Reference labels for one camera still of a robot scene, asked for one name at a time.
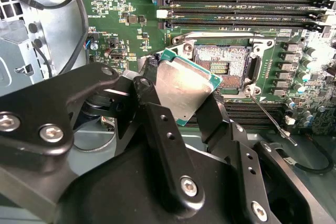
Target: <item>robotic arm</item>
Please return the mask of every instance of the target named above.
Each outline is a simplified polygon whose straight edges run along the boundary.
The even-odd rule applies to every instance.
[[[101,63],[1,97],[0,111],[0,192],[46,222],[335,223],[216,93],[196,112],[208,153],[186,147],[148,78]],[[116,118],[116,157],[78,177],[74,132],[102,115]]]

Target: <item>metal screw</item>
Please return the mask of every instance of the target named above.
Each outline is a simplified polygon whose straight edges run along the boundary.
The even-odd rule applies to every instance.
[[[11,114],[0,115],[0,131],[13,131],[20,126],[20,119]]]
[[[251,207],[254,214],[259,218],[259,220],[263,222],[267,221],[267,213],[258,202],[252,201]]]
[[[271,147],[269,147],[267,144],[263,144],[263,146],[265,147],[265,149],[266,149],[268,152],[272,152]]]
[[[181,188],[190,197],[197,194],[197,186],[190,178],[184,177],[181,179]]]
[[[60,127],[55,125],[44,126],[40,130],[40,137],[49,143],[56,143],[63,138],[64,134]]]
[[[193,46],[190,44],[185,44],[184,50],[186,50],[187,52],[191,52],[193,50]]]
[[[236,128],[237,128],[240,132],[243,132],[243,131],[244,131],[243,127],[241,127],[239,124],[236,124]]]
[[[98,50],[98,44],[97,43],[91,43],[90,44],[90,49],[93,51],[97,51]]]
[[[108,76],[113,75],[113,73],[111,72],[111,70],[110,70],[109,68],[107,68],[107,67],[102,67],[102,68],[101,68],[101,71],[102,71],[103,73],[107,74]]]

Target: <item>silver metal panel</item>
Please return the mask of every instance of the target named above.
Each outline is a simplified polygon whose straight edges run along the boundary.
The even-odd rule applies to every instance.
[[[44,5],[55,5],[64,0],[36,0]],[[68,61],[76,44],[78,43],[81,30],[81,20],[76,1],[72,1],[60,9],[36,10],[22,4],[23,17],[26,26],[35,23],[38,32],[33,34],[28,32],[31,41],[40,39],[43,42],[41,51],[47,59],[51,59],[51,68],[59,73],[65,63]],[[85,51],[81,51],[74,68],[85,65]],[[41,65],[44,73],[47,68]]]
[[[43,80],[22,20],[0,23],[0,95]]]

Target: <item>electronic chip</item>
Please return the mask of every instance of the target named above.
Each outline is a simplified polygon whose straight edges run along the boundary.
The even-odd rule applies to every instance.
[[[299,44],[297,44],[297,43],[286,43],[284,48],[285,48],[286,51],[296,52],[299,48]]]
[[[293,102],[298,104],[301,101],[301,99],[299,97],[294,97],[293,98]]]
[[[135,15],[129,15],[127,17],[128,23],[134,24],[138,22],[138,18]]]
[[[310,76],[310,80],[311,80],[311,81],[316,81],[316,80],[318,79],[318,77],[319,77],[318,74],[312,74],[312,75]]]
[[[272,94],[276,95],[278,97],[281,97],[281,96],[285,95],[285,91],[282,90],[282,89],[274,89]]]
[[[291,70],[292,64],[291,63],[281,63],[279,64],[279,68],[281,70]]]
[[[287,88],[288,83],[287,83],[287,81],[276,81],[275,82],[275,87],[276,88]]]
[[[279,73],[277,73],[277,77],[279,79],[288,79],[289,78],[289,73],[288,72],[279,72]]]
[[[285,53],[282,54],[282,58],[285,61],[294,61],[296,54]]]
[[[139,20],[139,23],[145,23],[145,21],[146,21],[145,16],[143,16],[143,15],[139,15],[138,20]]]
[[[326,82],[332,82],[334,80],[334,76],[326,76]]]
[[[323,97],[323,96],[325,96],[326,94],[327,94],[326,90],[321,90],[321,91],[319,92],[319,97]]]

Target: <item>white connector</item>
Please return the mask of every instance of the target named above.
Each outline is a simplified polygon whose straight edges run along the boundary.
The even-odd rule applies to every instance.
[[[289,116],[285,115],[285,123],[287,125],[294,125],[295,124],[295,119],[290,118]]]

